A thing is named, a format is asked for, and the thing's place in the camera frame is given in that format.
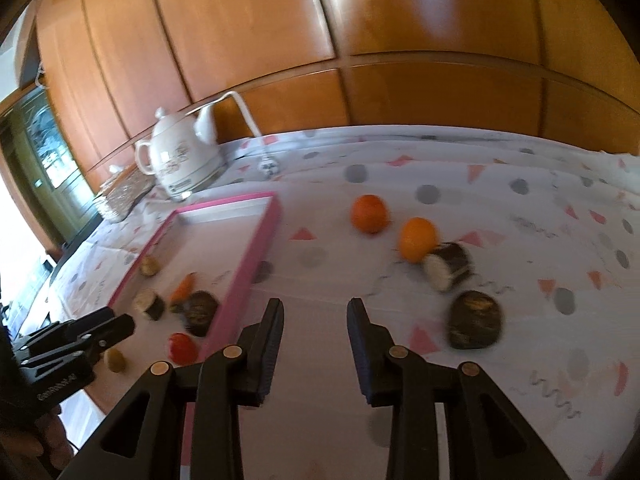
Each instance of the carrot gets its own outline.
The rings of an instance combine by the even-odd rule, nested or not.
[[[176,287],[169,300],[169,308],[172,312],[180,312],[182,309],[182,302],[187,300],[192,293],[195,282],[195,272],[190,272],[182,279],[180,285]]]

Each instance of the red tomato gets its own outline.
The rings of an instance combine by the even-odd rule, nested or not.
[[[192,365],[198,359],[198,347],[181,332],[169,336],[169,359],[178,366]]]

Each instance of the kettle spout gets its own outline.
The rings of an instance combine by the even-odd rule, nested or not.
[[[213,103],[209,103],[208,105],[204,105],[200,109],[200,113],[198,113],[198,118],[196,119],[195,124],[193,125],[194,132],[196,137],[198,137],[202,142],[208,144],[209,146],[213,146],[216,144],[216,123],[213,119]]]

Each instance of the metal pin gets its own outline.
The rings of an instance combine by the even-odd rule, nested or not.
[[[227,359],[235,359],[242,355],[242,349],[238,345],[229,345],[222,351],[222,355]]]
[[[469,377],[475,377],[480,373],[480,367],[476,363],[464,363],[462,365],[462,373]]]
[[[396,359],[404,359],[409,355],[409,351],[404,346],[395,345],[389,349],[389,355]]]
[[[153,375],[164,375],[169,371],[169,363],[165,361],[158,361],[151,365],[151,373]]]

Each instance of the tangerine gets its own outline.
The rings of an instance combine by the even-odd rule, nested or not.
[[[419,264],[439,243],[438,229],[426,218],[409,219],[398,240],[400,255],[412,264]]]
[[[351,207],[351,224],[363,233],[379,233],[389,224],[389,211],[377,195],[358,197]]]

